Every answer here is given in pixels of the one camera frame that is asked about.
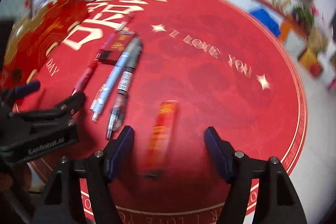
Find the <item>round red wedding rug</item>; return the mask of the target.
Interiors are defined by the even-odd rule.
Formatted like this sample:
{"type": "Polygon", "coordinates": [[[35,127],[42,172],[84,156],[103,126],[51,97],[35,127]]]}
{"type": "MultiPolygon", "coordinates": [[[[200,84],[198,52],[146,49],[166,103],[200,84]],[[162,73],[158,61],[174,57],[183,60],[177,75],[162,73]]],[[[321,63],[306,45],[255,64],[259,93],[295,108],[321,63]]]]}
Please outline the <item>round red wedding rug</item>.
{"type": "Polygon", "coordinates": [[[229,186],[206,150],[214,127],[255,159],[277,157],[291,172],[307,127],[298,71],[278,41],[225,0],[93,0],[89,16],[48,56],[35,76],[41,89],[21,110],[47,109],[71,94],[108,36],[131,13],[143,43],[129,89],[125,125],[132,153],[110,184],[124,223],[214,223],[229,186]],[[162,102],[179,110],[166,168],[145,176],[145,155],[162,102]]]}

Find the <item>red cardboard tray box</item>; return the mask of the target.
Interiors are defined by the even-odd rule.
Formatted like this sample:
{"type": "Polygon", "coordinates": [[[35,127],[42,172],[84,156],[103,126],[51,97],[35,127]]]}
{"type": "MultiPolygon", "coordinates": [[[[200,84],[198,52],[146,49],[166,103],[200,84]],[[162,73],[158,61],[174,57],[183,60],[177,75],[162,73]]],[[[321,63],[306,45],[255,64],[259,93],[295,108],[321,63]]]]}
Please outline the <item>red cardboard tray box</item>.
{"type": "Polygon", "coordinates": [[[88,18],[86,0],[57,0],[23,19],[11,32],[1,71],[1,87],[27,83],[74,26],[88,18]]]}

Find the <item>small red card pack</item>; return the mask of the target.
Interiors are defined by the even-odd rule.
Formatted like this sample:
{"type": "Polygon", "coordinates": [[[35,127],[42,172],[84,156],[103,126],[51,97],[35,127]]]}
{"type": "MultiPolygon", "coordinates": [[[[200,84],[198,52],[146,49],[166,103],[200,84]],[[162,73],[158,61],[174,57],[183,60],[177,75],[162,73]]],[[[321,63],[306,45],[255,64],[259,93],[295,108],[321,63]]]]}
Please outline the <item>small red card pack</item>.
{"type": "Polygon", "coordinates": [[[115,65],[134,37],[135,32],[133,31],[118,31],[112,34],[106,40],[98,60],[103,64],[115,65]]]}

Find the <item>blue plastic bag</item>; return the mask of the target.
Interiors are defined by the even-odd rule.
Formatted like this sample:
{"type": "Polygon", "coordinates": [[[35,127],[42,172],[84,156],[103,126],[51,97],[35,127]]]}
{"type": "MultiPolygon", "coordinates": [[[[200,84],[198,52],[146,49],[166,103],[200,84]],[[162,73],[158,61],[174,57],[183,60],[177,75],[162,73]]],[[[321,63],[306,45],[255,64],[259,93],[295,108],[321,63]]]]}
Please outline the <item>blue plastic bag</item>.
{"type": "Polygon", "coordinates": [[[281,34],[278,23],[263,8],[252,10],[249,13],[266,26],[274,36],[278,37],[281,34]]]}

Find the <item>red pink pen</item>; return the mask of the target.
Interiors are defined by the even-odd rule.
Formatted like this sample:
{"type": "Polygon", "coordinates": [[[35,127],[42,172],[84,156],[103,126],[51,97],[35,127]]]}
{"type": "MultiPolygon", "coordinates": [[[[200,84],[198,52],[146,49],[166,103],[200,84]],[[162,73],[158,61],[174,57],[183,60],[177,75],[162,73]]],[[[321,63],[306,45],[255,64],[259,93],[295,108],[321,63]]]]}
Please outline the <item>red pink pen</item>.
{"type": "Polygon", "coordinates": [[[126,50],[126,47],[130,44],[132,38],[135,37],[135,32],[127,31],[125,28],[133,20],[134,13],[131,13],[126,20],[121,22],[121,26],[114,30],[114,32],[108,36],[101,48],[98,50],[94,60],[89,67],[84,71],[76,85],[73,88],[72,95],[77,92],[83,92],[87,86],[90,78],[94,74],[97,66],[102,64],[115,65],[126,50]]]}

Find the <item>grey clear pen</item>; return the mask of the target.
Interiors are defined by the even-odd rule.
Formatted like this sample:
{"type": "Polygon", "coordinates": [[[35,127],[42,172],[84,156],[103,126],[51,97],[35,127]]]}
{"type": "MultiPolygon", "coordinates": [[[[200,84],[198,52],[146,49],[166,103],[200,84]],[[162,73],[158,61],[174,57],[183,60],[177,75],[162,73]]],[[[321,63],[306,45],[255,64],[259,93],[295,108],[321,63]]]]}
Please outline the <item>grey clear pen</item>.
{"type": "Polygon", "coordinates": [[[117,87],[116,98],[108,120],[106,140],[112,139],[113,133],[121,127],[125,119],[128,91],[142,53],[142,41],[138,37],[135,37],[132,42],[135,42],[135,47],[131,52],[130,60],[126,64],[117,87]]]}

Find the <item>white blue pen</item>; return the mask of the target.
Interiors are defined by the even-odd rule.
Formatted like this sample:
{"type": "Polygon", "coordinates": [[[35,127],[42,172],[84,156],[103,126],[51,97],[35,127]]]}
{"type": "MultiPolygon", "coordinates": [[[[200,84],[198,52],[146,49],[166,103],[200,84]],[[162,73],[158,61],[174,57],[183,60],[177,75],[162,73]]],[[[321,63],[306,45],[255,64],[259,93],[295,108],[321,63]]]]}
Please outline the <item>white blue pen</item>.
{"type": "Polygon", "coordinates": [[[99,116],[101,115],[102,111],[104,110],[105,104],[115,86],[118,78],[120,77],[123,69],[127,65],[128,61],[131,58],[131,55],[134,52],[134,49],[137,45],[139,45],[140,39],[138,37],[133,38],[130,43],[127,45],[126,49],[123,51],[121,56],[119,57],[116,65],[111,70],[108,78],[106,79],[105,83],[100,90],[98,97],[93,101],[93,105],[91,110],[93,111],[93,115],[91,121],[97,122],[99,116]]]}

